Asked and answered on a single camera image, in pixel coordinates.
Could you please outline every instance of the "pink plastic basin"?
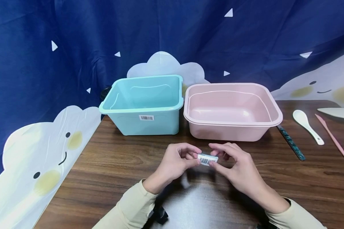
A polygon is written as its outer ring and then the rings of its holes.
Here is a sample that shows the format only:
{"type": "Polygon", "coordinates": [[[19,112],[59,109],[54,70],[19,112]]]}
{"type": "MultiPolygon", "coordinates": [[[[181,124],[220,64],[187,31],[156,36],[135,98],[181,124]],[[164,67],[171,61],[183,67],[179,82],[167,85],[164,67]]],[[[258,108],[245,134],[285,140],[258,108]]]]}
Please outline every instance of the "pink plastic basin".
{"type": "Polygon", "coordinates": [[[259,84],[196,84],[186,91],[183,115],[196,138],[254,142],[283,114],[259,84]]]}

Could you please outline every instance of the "label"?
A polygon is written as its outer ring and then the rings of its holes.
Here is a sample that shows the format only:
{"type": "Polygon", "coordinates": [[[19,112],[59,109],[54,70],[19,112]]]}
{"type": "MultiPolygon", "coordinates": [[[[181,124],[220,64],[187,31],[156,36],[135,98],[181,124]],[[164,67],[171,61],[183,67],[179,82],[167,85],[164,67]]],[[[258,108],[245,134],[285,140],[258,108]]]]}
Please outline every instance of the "label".
{"type": "Polygon", "coordinates": [[[200,160],[202,165],[209,166],[209,162],[217,162],[218,157],[211,156],[208,154],[198,154],[197,159],[200,160]]]}
{"type": "Polygon", "coordinates": [[[139,115],[140,120],[154,121],[154,115],[139,115]]]}

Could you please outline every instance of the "beige sleeve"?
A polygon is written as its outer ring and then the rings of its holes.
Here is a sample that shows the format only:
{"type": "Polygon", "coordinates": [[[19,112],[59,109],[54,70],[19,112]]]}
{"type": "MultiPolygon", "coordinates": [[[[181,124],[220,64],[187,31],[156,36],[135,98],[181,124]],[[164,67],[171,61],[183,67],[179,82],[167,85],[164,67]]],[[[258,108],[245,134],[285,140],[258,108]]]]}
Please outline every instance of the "beige sleeve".
{"type": "Polygon", "coordinates": [[[93,229],[140,229],[154,208],[157,195],[147,192],[139,183],[127,190],[121,200],[93,229]]]}
{"type": "Polygon", "coordinates": [[[290,207],[283,213],[272,214],[266,212],[271,224],[280,229],[324,229],[324,227],[313,215],[307,212],[295,201],[290,201],[290,207]]]}

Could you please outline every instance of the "wooden table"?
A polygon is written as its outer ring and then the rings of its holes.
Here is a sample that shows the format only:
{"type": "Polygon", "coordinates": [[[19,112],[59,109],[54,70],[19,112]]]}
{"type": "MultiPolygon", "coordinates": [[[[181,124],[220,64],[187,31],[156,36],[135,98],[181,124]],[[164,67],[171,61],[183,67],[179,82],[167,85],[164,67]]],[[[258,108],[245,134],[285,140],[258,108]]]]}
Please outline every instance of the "wooden table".
{"type": "MultiPolygon", "coordinates": [[[[297,201],[328,228],[344,228],[344,157],[314,115],[326,120],[344,148],[344,120],[316,111],[338,106],[329,101],[279,101],[278,105],[284,116],[281,125],[307,160],[296,157],[277,128],[270,128],[258,142],[238,145],[251,153],[269,186],[297,201]],[[293,121],[295,109],[307,113],[325,145],[317,145],[293,121]]],[[[128,188],[157,168],[167,145],[178,142],[191,143],[207,152],[209,142],[223,143],[192,137],[182,114],[177,135],[159,136],[123,136],[105,116],[35,228],[92,228],[128,188]]],[[[222,164],[232,166],[232,159],[222,164]]],[[[149,222],[145,228],[247,229],[264,220],[255,203],[209,167],[189,171],[188,178],[190,188],[185,190],[176,181],[165,190],[162,201],[169,221],[164,226],[149,222]]]]}

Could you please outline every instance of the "pink plastic knife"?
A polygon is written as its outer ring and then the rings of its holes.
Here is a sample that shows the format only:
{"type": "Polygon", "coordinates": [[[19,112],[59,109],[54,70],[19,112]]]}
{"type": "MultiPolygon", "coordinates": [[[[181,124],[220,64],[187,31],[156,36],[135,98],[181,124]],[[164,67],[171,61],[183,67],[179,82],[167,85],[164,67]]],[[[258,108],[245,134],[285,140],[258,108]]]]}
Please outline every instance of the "pink plastic knife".
{"type": "Polygon", "coordinates": [[[339,142],[336,140],[336,138],[334,137],[334,135],[332,135],[332,133],[330,132],[329,128],[326,125],[325,120],[323,120],[320,116],[318,116],[317,114],[315,114],[316,117],[319,119],[320,123],[324,126],[325,130],[329,133],[331,139],[333,140],[333,142],[335,143],[336,147],[339,149],[339,151],[341,152],[341,154],[343,154],[344,156],[344,150],[341,147],[341,145],[339,144],[339,142]]]}

